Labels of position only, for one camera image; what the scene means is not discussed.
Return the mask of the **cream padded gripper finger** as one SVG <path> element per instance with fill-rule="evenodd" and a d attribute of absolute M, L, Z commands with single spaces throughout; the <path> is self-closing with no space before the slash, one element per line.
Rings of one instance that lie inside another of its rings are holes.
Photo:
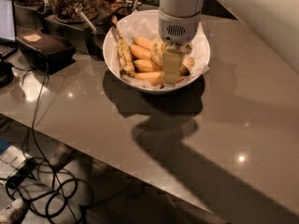
<path fill-rule="evenodd" d="M 179 68 L 183 64 L 185 54 L 176 48 L 167 48 L 163 51 L 164 83 L 175 85 L 179 77 Z"/>

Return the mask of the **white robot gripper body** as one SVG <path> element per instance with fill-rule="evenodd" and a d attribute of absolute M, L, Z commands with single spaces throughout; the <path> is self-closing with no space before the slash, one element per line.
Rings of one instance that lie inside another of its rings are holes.
<path fill-rule="evenodd" d="M 200 13 L 189 17 L 176 17 L 158 12 L 158 33 L 168 45 L 185 46 L 196 36 L 200 23 Z"/>

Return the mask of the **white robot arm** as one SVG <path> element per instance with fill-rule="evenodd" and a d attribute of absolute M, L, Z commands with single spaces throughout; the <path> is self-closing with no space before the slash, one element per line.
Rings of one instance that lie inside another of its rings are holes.
<path fill-rule="evenodd" d="M 299 72 L 299 0 L 217 0 Z M 158 33 L 177 52 L 193 41 L 204 0 L 160 0 Z"/>

